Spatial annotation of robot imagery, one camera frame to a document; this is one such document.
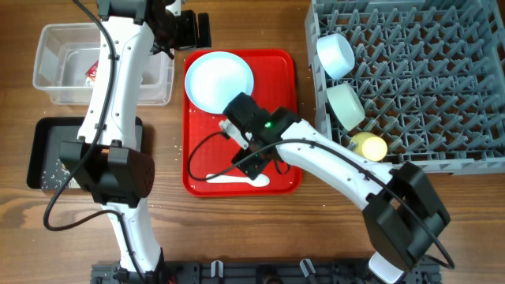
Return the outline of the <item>white plastic spoon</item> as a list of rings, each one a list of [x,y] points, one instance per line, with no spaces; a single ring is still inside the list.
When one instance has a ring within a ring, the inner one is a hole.
[[[239,177],[231,175],[219,175],[217,177],[211,178],[211,174],[207,175],[207,183],[216,184],[240,184],[245,183],[253,187],[265,187],[270,184],[270,179],[264,174],[260,174],[256,179],[251,179],[249,177]]]

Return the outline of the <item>red plastic tray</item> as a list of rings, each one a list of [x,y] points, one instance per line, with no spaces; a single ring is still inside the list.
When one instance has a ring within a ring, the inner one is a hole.
[[[241,57],[249,65],[254,76],[252,97],[260,107],[270,112],[277,107],[286,107],[297,112],[297,93],[295,84],[294,61],[284,50],[255,49],[232,50],[233,54]],[[192,159],[192,150],[202,140],[220,130],[219,122],[224,117],[206,113],[184,98],[183,126],[182,126],[182,184],[185,189],[197,197],[225,197],[225,196],[253,196],[278,195],[293,192],[301,184],[302,170],[297,167],[285,170],[279,174],[273,162],[268,163],[263,174],[269,177],[269,184],[264,187],[254,187],[247,183],[213,183],[211,181],[195,181],[187,172],[198,177],[215,174],[232,165],[232,158],[240,150],[232,139],[215,136],[198,149]]]

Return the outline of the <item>large light blue plate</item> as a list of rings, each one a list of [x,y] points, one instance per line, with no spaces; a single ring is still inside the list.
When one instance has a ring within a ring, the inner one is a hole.
[[[253,71],[246,61],[225,51],[200,56],[185,75],[188,99],[209,114],[222,114],[237,95],[251,95],[253,88]]]

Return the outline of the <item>red snack wrapper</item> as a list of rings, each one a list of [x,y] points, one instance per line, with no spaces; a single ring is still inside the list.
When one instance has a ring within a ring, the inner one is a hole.
[[[84,82],[84,85],[86,87],[93,87],[95,84],[95,78],[97,74],[97,69],[98,69],[98,64],[99,62],[96,61],[86,72],[86,80]]]

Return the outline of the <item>light green bowl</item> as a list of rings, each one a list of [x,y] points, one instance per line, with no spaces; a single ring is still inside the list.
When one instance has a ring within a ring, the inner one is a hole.
[[[327,89],[327,100],[341,125],[350,131],[365,119],[365,110],[356,92],[349,84]]]

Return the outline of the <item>yellow plastic cup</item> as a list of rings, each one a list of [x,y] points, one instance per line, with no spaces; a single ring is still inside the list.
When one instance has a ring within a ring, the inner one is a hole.
[[[387,154],[387,143],[385,140],[373,133],[362,132],[354,135],[351,144],[355,144],[353,151],[369,160],[378,162]]]

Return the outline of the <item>light blue bowl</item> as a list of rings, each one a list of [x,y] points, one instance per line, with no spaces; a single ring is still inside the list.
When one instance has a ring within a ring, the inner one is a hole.
[[[343,35],[332,34],[319,38],[316,52],[325,72],[333,80],[342,79],[354,68],[354,51]]]

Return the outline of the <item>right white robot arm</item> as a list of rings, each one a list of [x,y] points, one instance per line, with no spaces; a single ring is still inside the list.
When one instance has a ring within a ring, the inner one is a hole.
[[[351,200],[363,215],[373,248],[369,270],[396,283],[435,245],[451,218],[425,172],[404,163],[395,169],[373,162],[318,133],[285,107],[274,112],[240,93],[225,103],[224,133],[241,150],[232,163],[254,180],[272,161],[308,171]]]

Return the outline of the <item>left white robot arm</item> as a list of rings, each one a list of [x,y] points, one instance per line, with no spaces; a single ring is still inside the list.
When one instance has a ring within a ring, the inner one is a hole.
[[[62,144],[60,159],[69,179],[91,194],[113,226],[121,258],[107,280],[172,283],[148,212],[155,163],[137,149],[137,103],[152,55],[211,46],[208,15],[183,10],[179,1],[97,6],[92,20],[101,38],[92,98],[76,139]]]

